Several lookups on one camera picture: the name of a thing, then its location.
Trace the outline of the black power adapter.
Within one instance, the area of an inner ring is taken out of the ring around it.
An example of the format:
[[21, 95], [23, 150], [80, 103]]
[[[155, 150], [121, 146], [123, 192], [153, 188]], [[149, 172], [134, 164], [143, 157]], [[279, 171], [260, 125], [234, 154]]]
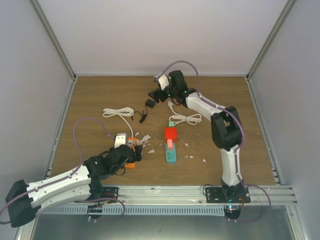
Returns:
[[154, 108], [156, 105], [156, 102], [152, 99], [147, 99], [145, 102], [145, 106], [149, 108]]

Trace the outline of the orange power strip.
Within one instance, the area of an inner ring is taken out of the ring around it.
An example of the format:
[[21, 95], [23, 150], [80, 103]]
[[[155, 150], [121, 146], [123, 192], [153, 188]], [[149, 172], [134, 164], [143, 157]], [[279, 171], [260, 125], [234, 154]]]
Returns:
[[138, 145], [138, 140], [135, 137], [128, 138], [127, 146], [132, 151], [132, 157], [125, 164], [125, 167], [128, 169], [134, 169], [136, 167], [136, 161], [137, 161], [136, 146], [137, 145]]

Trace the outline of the green plug adapter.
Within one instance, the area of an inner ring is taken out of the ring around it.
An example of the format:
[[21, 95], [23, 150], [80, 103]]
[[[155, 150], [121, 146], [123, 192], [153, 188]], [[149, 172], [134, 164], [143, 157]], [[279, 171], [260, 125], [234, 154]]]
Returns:
[[174, 123], [173, 121], [169, 121], [168, 126], [169, 126], [169, 127], [174, 127], [174, 126], [175, 126], [175, 123]]

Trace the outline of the red cube socket adapter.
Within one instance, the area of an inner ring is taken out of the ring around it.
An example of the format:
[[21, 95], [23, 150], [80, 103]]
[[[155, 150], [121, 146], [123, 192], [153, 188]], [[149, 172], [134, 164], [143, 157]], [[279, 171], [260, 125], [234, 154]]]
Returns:
[[177, 128], [174, 126], [166, 127], [164, 129], [164, 139], [167, 142], [168, 140], [172, 140], [173, 143], [177, 142], [178, 139], [178, 132]]

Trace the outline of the pink plug adapter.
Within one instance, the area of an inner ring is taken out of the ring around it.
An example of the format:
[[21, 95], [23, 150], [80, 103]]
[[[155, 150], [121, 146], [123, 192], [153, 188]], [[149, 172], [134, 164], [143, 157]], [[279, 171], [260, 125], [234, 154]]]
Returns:
[[173, 151], [174, 150], [174, 143], [173, 143], [173, 140], [172, 139], [168, 139], [166, 141], [166, 146], [167, 146], [167, 149], [169, 151]]

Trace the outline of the teal power strip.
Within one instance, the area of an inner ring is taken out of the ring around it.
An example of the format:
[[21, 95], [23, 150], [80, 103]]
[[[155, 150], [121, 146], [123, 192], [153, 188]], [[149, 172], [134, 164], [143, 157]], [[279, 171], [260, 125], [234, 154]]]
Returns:
[[177, 162], [176, 144], [165, 144], [165, 159], [167, 164], [175, 164]]

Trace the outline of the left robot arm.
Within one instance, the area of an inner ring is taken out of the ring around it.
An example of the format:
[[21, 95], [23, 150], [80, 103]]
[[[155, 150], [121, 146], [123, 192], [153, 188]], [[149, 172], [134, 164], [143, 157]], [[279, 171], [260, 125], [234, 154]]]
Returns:
[[100, 202], [104, 197], [102, 180], [124, 168], [125, 164], [139, 162], [142, 147], [120, 145], [65, 173], [38, 182], [16, 181], [5, 198], [11, 227], [28, 224], [51, 208], [71, 202]]

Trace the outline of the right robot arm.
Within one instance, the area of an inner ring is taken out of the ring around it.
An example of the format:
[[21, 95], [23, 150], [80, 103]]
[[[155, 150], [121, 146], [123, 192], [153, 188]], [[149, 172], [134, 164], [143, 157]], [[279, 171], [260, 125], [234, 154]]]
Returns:
[[245, 134], [237, 109], [234, 106], [219, 105], [195, 88], [189, 88], [180, 70], [172, 71], [168, 76], [160, 73], [154, 77], [154, 81], [158, 88], [148, 95], [156, 103], [170, 98], [210, 121], [212, 140], [220, 149], [222, 159], [221, 185], [224, 188], [221, 196], [228, 203], [234, 202], [240, 195], [237, 187], [244, 184], [239, 155]]

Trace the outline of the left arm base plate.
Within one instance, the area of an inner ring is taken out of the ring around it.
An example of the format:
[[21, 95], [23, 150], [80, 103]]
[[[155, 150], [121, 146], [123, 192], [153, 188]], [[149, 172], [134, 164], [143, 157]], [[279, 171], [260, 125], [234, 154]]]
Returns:
[[111, 198], [112, 200], [102, 200], [101, 203], [112, 204], [115, 203], [115, 199], [118, 198], [119, 188], [115, 186], [104, 186], [102, 188], [101, 198]]

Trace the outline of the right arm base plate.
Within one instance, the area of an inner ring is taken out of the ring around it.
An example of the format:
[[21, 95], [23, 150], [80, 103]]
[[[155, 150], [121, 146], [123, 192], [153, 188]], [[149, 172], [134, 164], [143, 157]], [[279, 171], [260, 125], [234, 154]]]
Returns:
[[213, 186], [206, 184], [202, 188], [202, 193], [206, 198], [206, 202], [210, 204], [240, 204], [251, 202], [249, 190], [245, 189], [241, 184], [232, 187], [227, 185]]

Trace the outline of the aluminium front rail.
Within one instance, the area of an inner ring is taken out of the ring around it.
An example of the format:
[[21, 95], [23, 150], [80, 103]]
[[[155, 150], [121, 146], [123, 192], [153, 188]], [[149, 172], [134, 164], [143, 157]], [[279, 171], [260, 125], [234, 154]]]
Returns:
[[[297, 200], [291, 186], [267, 185], [248, 189], [250, 204], [273, 206], [296, 205]], [[127, 205], [168, 205], [193, 206], [207, 205], [201, 185], [119, 185], [117, 197]]]

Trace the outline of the right aluminium frame post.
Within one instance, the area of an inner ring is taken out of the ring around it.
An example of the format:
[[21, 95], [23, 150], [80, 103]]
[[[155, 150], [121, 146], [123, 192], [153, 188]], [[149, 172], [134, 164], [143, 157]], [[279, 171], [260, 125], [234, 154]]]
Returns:
[[260, 49], [257, 57], [255, 58], [250, 70], [245, 76], [246, 81], [248, 82], [252, 76], [254, 75], [257, 67], [259, 66], [260, 62], [262, 61], [264, 55], [266, 54], [267, 50], [271, 46], [273, 40], [275, 39], [277, 33], [280, 31], [282, 25], [286, 21], [288, 15], [292, 11], [294, 5], [296, 4], [296, 0], [287, 0], [283, 9], [281, 10], [278, 18], [276, 19], [270, 33], [268, 34], [264, 44], [262, 45], [262, 48]]

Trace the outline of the aluminium frame post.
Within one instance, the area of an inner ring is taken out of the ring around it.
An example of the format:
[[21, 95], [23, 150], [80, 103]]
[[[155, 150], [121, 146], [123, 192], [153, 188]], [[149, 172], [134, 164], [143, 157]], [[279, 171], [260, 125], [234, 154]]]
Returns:
[[262, 48], [260, 49], [257, 57], [255, 58], [250, 70], [245, 76], [246, 81], [248, 82], [252, 76], [254, 75], [257, 67], [259, 66], [260, 62], [262, 61], [264, 55], [266, 54], [267, 50], [271, 46], [273, 40], [275, 39], [277, 33], [280, 31], [282, 25], [286, 21], [288, 15], [292, 11], [294, 5], [296, 4], [296, 0], [287, 0], [283, 9], [281, 10], [278, 18], [276, 19], [270, 33], [268, 34], [264, 44], [262, 45]]
[[41, 7], [39, 1], [38, 0], [30, 0], [29, 2], [31, 4], [31, 6], [33, 7], [33, 9], [35, 10], [35, 13], [38, 16], [45, 31], [47, 32], [53, 46], [55, 47], [60, 59], [62, 60], [62, 63], [64, 64], [68, 74], [70, 75], [71, 79], [73, 81], [75, 81], [76, 74], [75, 74], [73, 68], [71, 67], [71, 64], [70, 64], [69, 60], [67, 59], [67, 56], [66, 56], [65, 52], [63, 51], [63, 49], [59, 43], [59, 40], [56, 37], [56, 34], [55, 34], [54, 30], [52, 29], [51, 24], [49, 23], [48, 18], [46, 17], [46, 14], [45, 14], [43, 8]]

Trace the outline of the left aluminium frame post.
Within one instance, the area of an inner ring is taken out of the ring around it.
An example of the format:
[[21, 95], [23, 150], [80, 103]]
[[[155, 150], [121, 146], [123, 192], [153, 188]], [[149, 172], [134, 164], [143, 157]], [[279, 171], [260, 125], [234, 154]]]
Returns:
[[67, 56], [66, 56], [65, 52], [63, 51], [63, 49], [59, 43], [59, 40], [56, 37], [56, 34], [55, 34], [54, 30], [52, 29], [51, 24], [49, 23], [48, 18], [46, 17], [46, 14], [45, 14], [43, 8], [41, 7], [39, 1], [38, 0], [30, 0], [29, 2], [31, 4], [31, 6], [33, 7], [33, 9], [35, 10], [35, 13], [38, 16], [45, 31], [47, 32], [53, 46], [55, 47], [60, 59], [62, 60], [62, 63], [64, 64], [68, 74], [70, 75], [71, 79], [73, 81], [75, 81], [76, 74], [75, 74], [73, 68], [71, 67], [71, 64], [70, 64], [69, 60], [67, 59]]

